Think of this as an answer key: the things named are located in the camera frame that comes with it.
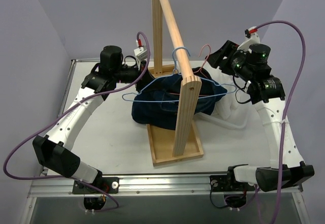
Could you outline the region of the dark blue denim skirt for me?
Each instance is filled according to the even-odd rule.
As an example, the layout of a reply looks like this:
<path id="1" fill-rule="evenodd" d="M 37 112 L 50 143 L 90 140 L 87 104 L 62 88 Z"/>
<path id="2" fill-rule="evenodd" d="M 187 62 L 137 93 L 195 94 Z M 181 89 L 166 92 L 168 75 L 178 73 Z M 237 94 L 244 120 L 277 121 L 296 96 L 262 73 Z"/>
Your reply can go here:
<path id="1" fill-rule="evenodd" d="M 192 71 L 202 79 L 200 97 L 194 112 L 211 115 L 215 103 L 221 100 L 228 91 L 213 80 L 206 69 L 197 67 Z M 175 130 L 181 81 L 182 76 L 179 74 L 154 81 L 135 96 L 132 103 L 132 119 L 139 124 Z"/>

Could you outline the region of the white pleated skirt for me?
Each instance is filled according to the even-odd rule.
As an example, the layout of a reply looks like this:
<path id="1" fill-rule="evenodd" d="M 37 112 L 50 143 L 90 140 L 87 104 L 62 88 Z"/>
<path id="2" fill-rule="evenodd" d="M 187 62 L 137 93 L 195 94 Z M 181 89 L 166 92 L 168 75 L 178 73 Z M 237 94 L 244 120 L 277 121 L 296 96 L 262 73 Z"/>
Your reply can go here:
<path id="1" fill-rule="evenodd" d="M 251 107 L 251 102 L 244 104 L 248 99 L 249 96 L 241 91 L 226 94 L 215 103 L 212 115 L 223 121 L 230 121 L 233 117 L 239 117 L 239 120 L 242 120 L 241 114 L 246 114 Z"/>

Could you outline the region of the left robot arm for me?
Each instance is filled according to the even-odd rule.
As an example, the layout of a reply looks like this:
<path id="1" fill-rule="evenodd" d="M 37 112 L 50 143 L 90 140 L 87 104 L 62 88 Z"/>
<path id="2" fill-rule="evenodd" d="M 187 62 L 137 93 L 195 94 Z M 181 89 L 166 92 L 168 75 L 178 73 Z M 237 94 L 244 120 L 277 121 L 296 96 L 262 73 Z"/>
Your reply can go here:
<path id="1" fill-rule="evenodd" d="M 66 115 L 45 136 L 36 136 L 32 142 L 42 166 L 63 177 L 84 181 L 84 187 L 90 193 L 102 189 L 102 173 L 81 161 L 71 150 L 87 120 L 108 97 L 107 92 L 114 90 L 117 83 L 132 84 L 144 71 L 144 61 L 149 55 L 147 47 L 138 45 L 134 54 L 136 63 L 128 66 L 123 63 L 120 47 L 104 47 L 100 61 L 85 77 Z"/>

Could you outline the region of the pink wire hanger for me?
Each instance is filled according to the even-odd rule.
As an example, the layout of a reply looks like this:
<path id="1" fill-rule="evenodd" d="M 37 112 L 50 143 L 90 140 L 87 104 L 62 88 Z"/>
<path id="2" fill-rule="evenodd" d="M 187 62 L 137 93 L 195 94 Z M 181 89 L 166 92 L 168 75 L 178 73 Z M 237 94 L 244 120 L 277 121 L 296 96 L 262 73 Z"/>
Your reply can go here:
<path id="1" fill-rule="evenodd" d="M 210 80 L 212 80 L 209 72 L 204 69 L 204 63 L 200 67 L 192 69 L 194 75 L 198 75 L 202 78 L 202 86 L 199 94 L 199 98 L 204 98 L 210 95 L 214 95 L 216 92 L 215 86 Z M 181 87 L 182 76 L 177 72 L 173 71 L 172 75 L 162 78 L 160 85 L 162 86 L 162 101 L 175 101 L 179 100 L 180 87 Z"/>

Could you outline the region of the blue wire hanger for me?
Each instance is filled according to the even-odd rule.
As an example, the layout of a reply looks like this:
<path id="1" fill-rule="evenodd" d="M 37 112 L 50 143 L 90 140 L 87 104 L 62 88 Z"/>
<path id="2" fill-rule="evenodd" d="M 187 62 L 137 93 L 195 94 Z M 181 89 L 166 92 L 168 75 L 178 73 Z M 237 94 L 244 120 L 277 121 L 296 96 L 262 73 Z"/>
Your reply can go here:
<path id="1" fill-rule="evenodd" d="M 210 57 L 210 53 L 206 56 L 202 65 L 194 71 L 194 74 L 198 74 L 203 84 L 199 93 L 200 100 L 206 100 L 208 98 L 213 99 L 213 103 L 220 100 L 223 96 L 229 93 L 234 93 L 237 88 L 234 84 L 222 83 L 219 84 L 211 78 L 206 70 L 204 70 L 204 65 L 207 59 Z M 181 90 L 181 73 L 177 70 L 176 59 L 173 59 L 174 66 L 172 73 L 170 75 L 164 75 L 154 78 L 149 70 L 145 70 L 144 66 L 141 66 L 141 71 L 146 72 L 142 79 L 136 85 L 137 93 L 133 93 L 135 98 L 132 102 L 137 103 L 176 103 L 179 102 L 180 90 Z M 143 99 L 143 94 L 148 94 L 150 92 L 159 92 L 160 94 L 167 94 L 168 97 L 174 96 L 174 99 Z"/>

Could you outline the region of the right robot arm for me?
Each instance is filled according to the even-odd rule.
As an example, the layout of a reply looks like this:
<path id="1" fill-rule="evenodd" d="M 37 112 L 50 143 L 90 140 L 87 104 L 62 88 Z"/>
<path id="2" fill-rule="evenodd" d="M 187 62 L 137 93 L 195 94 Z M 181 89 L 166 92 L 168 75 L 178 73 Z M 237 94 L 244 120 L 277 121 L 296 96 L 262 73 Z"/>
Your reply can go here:
<path id="1" fill-rule="evenodd" d="M 256 184 L 264 192 L 300 185 L 315 171 L 303 160 L 295 144 L 287 117 L 288 102 L 279 78 L 271 74 L 268 57 L 271 48 L 253 43 L 246 47 L 232 41 L 212 53 L 207 62 L 222 73 L 241 78 L 245 93 L 258 113 L 266 133 L 270 166 L 237 165 L 225 178 L 228 188 L 236 190 L 243 183 Z"/>

